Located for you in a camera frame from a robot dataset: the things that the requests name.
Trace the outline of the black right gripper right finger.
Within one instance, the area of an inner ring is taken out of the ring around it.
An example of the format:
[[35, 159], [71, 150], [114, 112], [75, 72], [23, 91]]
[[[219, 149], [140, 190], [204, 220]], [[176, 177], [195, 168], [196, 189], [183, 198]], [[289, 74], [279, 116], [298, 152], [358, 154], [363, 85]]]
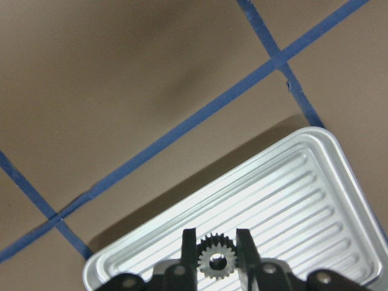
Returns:
[[263, 261], [248, 229], [236, 230], [236, 248], [243, 290], [368, 290], [333, 270], [314, 270], [303, 281], [288, 272], [283, 261]]

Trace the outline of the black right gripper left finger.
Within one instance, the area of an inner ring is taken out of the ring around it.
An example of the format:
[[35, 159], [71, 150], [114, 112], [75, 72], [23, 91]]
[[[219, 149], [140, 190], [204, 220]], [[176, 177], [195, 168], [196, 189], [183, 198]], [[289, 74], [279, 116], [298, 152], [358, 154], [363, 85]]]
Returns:
[[100, 290], [197, 290], [196, 230], [182, 233], [181, 257], [160, 261], [149, 281], [134, 273], [121, 273], [99, 287]]

